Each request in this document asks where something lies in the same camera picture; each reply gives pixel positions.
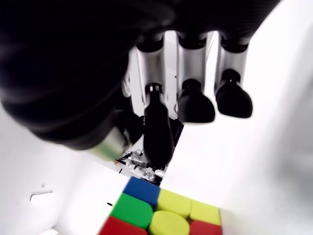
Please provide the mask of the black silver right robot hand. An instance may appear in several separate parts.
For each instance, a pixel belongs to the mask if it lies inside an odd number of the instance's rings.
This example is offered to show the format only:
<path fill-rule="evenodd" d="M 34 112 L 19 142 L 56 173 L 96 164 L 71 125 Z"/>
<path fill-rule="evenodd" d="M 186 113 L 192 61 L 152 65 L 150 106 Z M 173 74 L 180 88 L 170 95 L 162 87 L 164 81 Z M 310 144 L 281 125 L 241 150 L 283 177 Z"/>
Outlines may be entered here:
<path fill-rule="evenodd" d="M 249 42 L 276 0 L 3 0 L 0 101 L 36 137 L 119 159 L 143 139 L 148 163 L 177 143 L 164 76 L 164 34 L 178 40 L 178 121 L 249 118 Z"/>

